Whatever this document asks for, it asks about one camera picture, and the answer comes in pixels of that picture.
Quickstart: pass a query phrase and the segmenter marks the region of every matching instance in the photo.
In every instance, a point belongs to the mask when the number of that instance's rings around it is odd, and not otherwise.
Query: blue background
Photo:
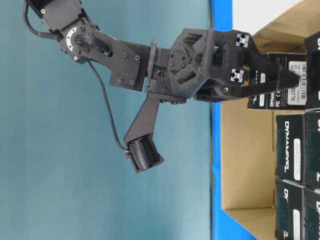
[[[83,4],[103,32],[146,45],[170,48],[183,28],[208,28],[207,0]],[[166,162],[136,175],[88,65],[28,32],[22,11],[22,0],[1,3],[0,239],[209,239],[209,104],[162,104],[154,141]],[[33,12],[30,21],[44,30]],[[108,93],[123,136],[146,95]]]
[[[214,29],[226,32],[233,29],[233,1],[212,0]],[[221,104],[212,104],[213,240],[254,240],[255,238],[221,208]]]

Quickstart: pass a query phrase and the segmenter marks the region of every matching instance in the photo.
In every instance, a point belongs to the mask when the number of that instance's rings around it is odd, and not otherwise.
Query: black product box
[[[320,192],[304,188],[304,239],[320,239]]]
[[[305,183],[305,118],[303,114],[278,115],[275,175]]]
[[[304,110],[307,101],[307,64],[306,55],[301,53],[267,53],[265,57],[300,76],[296,88],[280,90],[250,97],[248,109],[254,110]],[[257,71],[250,71],[249,84],[267,83],[270,76]]]
[[[275,237],[278,240],[304,239],[304,186],[276,178]]]
[[[306,110],[320,110],[320,32],[304,41],[307,61]]]
[[[320,112],[307,112],[304,119],[305,184],[320,189]]]

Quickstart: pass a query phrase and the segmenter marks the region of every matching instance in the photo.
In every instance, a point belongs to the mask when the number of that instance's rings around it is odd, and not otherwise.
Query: cardboard
[[[262,53],[305,53],[305,38],[319,31],[320,1],[302,0],[253,38]],[[256,238],[274,240],[275,117],[300,112],[248,110],[247,103],[222,103],[221,205]]]

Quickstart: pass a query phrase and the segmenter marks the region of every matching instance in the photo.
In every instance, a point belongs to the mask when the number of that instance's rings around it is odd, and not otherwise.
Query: label sticker
[[[297,181],[301,180],[301,141],[298,138],[294,139],[294,163],[293,163],[293,171],[294,171],[294,179]]]
[[[288,89],[288,105],[306,105],[307,102],[307,63],[290,61],[289,70],[300,76],[299,86]]]
[[[265,82],[266,82],[266,74],[265,73],[261,73],[260,83],[264,84]],[[260,99],[259,106],[260,107],[264,107],[265,106],[265,95],[261,94],[259,99]]]
[[[293,239],[300,240],[300,211],[293,210]]]

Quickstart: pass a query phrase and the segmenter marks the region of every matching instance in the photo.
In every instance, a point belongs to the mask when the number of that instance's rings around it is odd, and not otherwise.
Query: wire
[[[40,38],[44,38],[44,39],[50,39],[50,40],[57,40],[59,41],[60,35],[57,33],[53,33],[53,32],[41,32],[41,31],[37,31],[35,30],[28,19],[28,11],[29,11],[29,3],[27,3],[26,1],[24,1],[24,6],[23,6],[23,20],[24,23],[26,25],[26,27],[29,29],[29,31],[31,33],[33,33],[34,35],[40,37]]]
[[[128,149],[126,149],[124,146],[122,146],[120,141],[119,141],[117,130],[116,130],[116,126],[115,126],[115,122],[114,122],[114,118],[113,118],[112,113],[111,113],[111,108],[110,108],[110,104],[109,104],[109,101],[108,101],[107,91],[106,91],[106,87],[104,85],[104,82],[102,81],[99,73],[97,72],[97,70],[95,69],[95,67],[91,63],[91,61],[88,61],[88,63],[89,63],[89,66],[91,67],[94,75],[96,76],[96,78],[98,79],[98,81],[99,81],[99,83],[101,85],[103,96],[104,96],[104,101],[105,101],[105,106],[106,106],[106,110],[107,110],[107,112],[109,114],[109,120],[110,120],[110,124],[111,124],[111,127],[112,127],[112,132],[113,132],[113,136],[114,136],[115,142],[116,142],[116,144],[119,146],[119,148],[122,151],[124,151],[125,153],[129,154],[130,151]]]
[[[78,45],[88,44],[90,46],[97,45],[102,49],[102,52],[106,55],[110,54],[109,46],[98,37],[93,36],[91,34],[79,34],[75,36],[74,41]]]

